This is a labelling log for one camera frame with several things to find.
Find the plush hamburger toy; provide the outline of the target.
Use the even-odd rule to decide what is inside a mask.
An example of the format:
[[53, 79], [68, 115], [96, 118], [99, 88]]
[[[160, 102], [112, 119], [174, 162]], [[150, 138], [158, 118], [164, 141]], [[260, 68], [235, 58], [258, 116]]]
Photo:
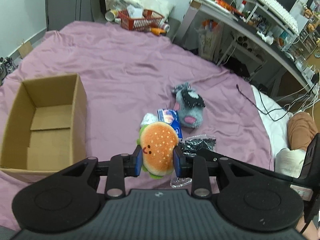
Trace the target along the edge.
[[164, 122], [153, 122], [140, 129], [137, 144], [143, 152], [143, 170], [153, 179], [173, 172], [173, 151], [179, 138], [175, 130]]

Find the black items plastic bag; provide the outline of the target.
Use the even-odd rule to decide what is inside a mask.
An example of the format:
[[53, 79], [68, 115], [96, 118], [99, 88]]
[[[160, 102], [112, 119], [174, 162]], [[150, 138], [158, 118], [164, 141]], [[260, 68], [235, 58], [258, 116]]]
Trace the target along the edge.
[[179, 147], [183, 154], [194, 157], [200, 150], [214, 151], [216, 138], [206, 134], [188, 137], [179, 142]]

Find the blue tissue packet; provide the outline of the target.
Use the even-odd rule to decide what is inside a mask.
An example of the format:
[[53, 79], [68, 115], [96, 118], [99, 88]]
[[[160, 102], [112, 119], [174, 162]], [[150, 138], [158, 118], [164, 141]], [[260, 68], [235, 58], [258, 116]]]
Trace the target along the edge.
[[157, 110], [158, 119], [170, 125], [176, 132], [180, 140], [183, 139], [182, 129], [180, 125], [180, 120], [178, 117], [178, 112], [173, 109], [158, 109]]

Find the grey plush mouse toy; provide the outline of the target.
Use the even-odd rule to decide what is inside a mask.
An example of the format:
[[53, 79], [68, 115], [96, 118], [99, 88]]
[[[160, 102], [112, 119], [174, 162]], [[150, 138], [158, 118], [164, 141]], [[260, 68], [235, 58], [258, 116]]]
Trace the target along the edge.
[[177, 85], [171, 92], [175, 96], [173, 109], [178, 113], [181, 126], [200, 127], [203, 122], [203, 111], [206, 107], [203, 98], [188, 82]]

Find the brown pillow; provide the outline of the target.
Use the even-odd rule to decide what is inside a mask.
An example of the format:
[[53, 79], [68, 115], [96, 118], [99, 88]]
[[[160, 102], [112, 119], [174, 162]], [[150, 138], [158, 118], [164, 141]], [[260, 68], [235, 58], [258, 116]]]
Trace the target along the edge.
[[309, 113], [296, 113], [287, 123], [287, 137], [291, 150], [306, 151], [317, 133], [318, 128]]

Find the open brown cardboard box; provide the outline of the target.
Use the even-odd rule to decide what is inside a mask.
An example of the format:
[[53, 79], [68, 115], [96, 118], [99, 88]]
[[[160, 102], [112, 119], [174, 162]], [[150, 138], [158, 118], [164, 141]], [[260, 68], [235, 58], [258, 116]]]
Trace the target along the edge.
[[4, 130], [1, 171], [33, 183], [85, 159], [86, 116], [79, 74], [23, 81]]

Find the purple bed sheet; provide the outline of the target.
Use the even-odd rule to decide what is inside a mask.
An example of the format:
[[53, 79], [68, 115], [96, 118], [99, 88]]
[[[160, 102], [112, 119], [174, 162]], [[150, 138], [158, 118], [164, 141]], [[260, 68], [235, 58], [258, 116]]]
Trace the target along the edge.
[[64, 73], [78, 73], [87, 94], [88, 155], [108, 160], [131, 153], [143, 116], [172, 108], [172, 88], [188, 82], [206, 106], [202, 125], [185, 129], [183, 135], [212, 135], [220, 154], [273, 168], [270, 141], [249, 83], [166, 37], [113, 24], [73, 22], [46, 33], [1, 86], [1, 127], [21, 81]]

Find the printed shopping bag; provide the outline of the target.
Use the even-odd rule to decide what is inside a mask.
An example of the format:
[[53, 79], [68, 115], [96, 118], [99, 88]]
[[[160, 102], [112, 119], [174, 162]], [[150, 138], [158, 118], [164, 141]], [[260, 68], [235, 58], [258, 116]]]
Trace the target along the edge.
[[224, 24], [221, 21], [204, 20], [196, 29], [199, 36], [199, 56], [214, 62], [217, 60], [221, 45]]

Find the red plastic basket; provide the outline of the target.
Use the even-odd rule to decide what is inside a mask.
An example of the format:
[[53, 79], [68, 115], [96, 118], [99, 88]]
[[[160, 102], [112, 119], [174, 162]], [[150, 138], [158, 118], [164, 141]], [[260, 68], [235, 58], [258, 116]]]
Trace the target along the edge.
[[142, 18], [131, 18], [127, 10], [118, 12], [121, 20], [121, 27], [132, 31], [145, 31], [150, 28], [157, 28], [164, 19], [164, 16], [158, 12], [149, 9], [143, 9]]

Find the small brown paper bag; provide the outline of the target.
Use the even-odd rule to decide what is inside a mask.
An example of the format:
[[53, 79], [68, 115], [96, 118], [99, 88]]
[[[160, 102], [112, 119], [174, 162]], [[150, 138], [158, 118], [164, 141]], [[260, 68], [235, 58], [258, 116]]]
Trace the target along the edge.
[[33, 50], [33, 46], [30, 41], [22, 43], [18, 48], [18, 52], [22, 59], [25, 58], [32, 50]]

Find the black-top desk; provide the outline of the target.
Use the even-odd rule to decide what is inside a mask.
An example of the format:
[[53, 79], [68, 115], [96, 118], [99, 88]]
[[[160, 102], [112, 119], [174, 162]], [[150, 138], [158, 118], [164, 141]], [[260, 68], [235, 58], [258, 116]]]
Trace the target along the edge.
[[214, 19], [221, 21], [242, 35], [247, 36], [252, 42], [278, 61], [278, 63], [281, 64], [303, 87], [312, 87], [311, 81], [298, 70], [296, 65], [289, 60], [284, 52], [280, 51], [275, 44], [268, 45], [257, 35], [257, 31], [253, 27], [249, 26], [243, 20], [237, 19], [231, 13], [227, 12], [227, 10], [215, 4], [212, 0], [191, 0], [189, 8], [174, 37], [175, 44], [183, 46], [183, 37], [187, 33], [187, 30], [198, 12], [203, 12], [208, 16], [212, 16]]

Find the clear plastic bottle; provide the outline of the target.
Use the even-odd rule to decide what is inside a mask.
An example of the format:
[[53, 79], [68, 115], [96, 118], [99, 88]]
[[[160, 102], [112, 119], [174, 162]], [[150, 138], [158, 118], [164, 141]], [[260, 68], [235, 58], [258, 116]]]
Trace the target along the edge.
[[126, 10], [129, 6], [129, 3], [127, 3], [125, 0], [105, 0], [105, 2], [108, 10], [122, 11]]

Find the white plastic bag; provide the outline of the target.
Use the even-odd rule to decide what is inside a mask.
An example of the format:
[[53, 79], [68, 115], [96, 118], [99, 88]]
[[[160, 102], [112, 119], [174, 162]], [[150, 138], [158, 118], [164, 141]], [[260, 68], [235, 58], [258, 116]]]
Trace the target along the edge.
[[167, 0], [124, 0], [131, 4], [139, 4], [144, 9], [153, 10], [164, 16], [163, 21], [167, 21], [174, 5]]

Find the white monitor riser shelf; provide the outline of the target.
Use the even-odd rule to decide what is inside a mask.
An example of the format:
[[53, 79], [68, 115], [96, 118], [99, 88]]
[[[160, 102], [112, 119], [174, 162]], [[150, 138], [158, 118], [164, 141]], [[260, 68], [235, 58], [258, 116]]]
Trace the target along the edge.
[[250, 13], [246, 17], [245, 23], [248, 23], [253, 19], [253, 15], [260, 15], [265, 18], [270, 24], [278, 26], [282, 31], [287, 32], [287, 45], [294, 44], [295, 40], [299, 38], [298, 23], [297, 20], [290, 14], [282, 16], [277, 12], [273, 12], [271, 8], [266, 5], [260, 4], [257, 1], [247, 0], [247, 4]]

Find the white keyboard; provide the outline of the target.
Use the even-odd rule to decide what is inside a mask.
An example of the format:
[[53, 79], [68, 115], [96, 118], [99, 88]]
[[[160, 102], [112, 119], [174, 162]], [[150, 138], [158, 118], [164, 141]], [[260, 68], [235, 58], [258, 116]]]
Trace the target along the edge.
[[298, 23], [296, 19], [277, 0], [257, 0], [267, 7], [277, 18], [287, 25], [295, 34], [298, 34]]

